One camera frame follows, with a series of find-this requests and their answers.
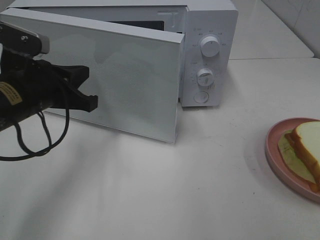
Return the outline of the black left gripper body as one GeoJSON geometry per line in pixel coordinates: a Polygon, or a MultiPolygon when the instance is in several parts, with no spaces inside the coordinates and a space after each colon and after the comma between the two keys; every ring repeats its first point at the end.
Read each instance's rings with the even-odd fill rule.
{"type": "Polygon", "coordinates": [[[0,69],[2,118],[28,118],[53,105],[60,86],[41,86],[41,61],[3,50],[0,69]]]}

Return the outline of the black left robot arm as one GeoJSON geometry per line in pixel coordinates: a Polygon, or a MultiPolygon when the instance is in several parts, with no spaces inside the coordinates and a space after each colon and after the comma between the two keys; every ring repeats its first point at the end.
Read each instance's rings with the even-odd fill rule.
{"type": "Polygon", "coordinates": [[[79,87],[89,78],[87,66],[54,65],[3,50],[0,58],[0,129],[52,109],[92,112],[98,96],[79,87]]]}

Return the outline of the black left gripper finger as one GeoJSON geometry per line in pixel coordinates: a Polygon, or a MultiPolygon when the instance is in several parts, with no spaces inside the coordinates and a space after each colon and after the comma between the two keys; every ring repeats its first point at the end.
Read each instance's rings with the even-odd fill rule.
{"type": "Polygon", "coordinates": [[[83,65],[55,65],[41,60],[41,86],[80,87],[90,76],[90,69],[83,65]]]}
{"type": "Polygon", "coordinates": [[[97,95],[85,95],[72,85],[62,84],[53,96],[53,109],[92,112],[98,107],[97,95]]]}

